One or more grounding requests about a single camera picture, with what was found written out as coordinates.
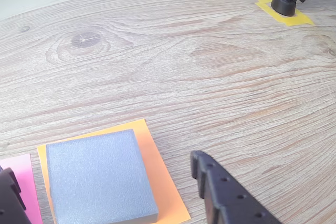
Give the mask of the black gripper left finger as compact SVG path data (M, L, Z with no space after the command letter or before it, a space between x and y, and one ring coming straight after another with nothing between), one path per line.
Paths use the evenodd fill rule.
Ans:
M21 188L13 170L1 167L1 224L31 224L20 193Z

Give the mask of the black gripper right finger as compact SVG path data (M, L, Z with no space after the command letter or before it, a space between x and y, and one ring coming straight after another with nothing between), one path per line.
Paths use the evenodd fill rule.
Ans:
M204 200L207 223L280 223L224 167L202 151L191 151L191 173Z

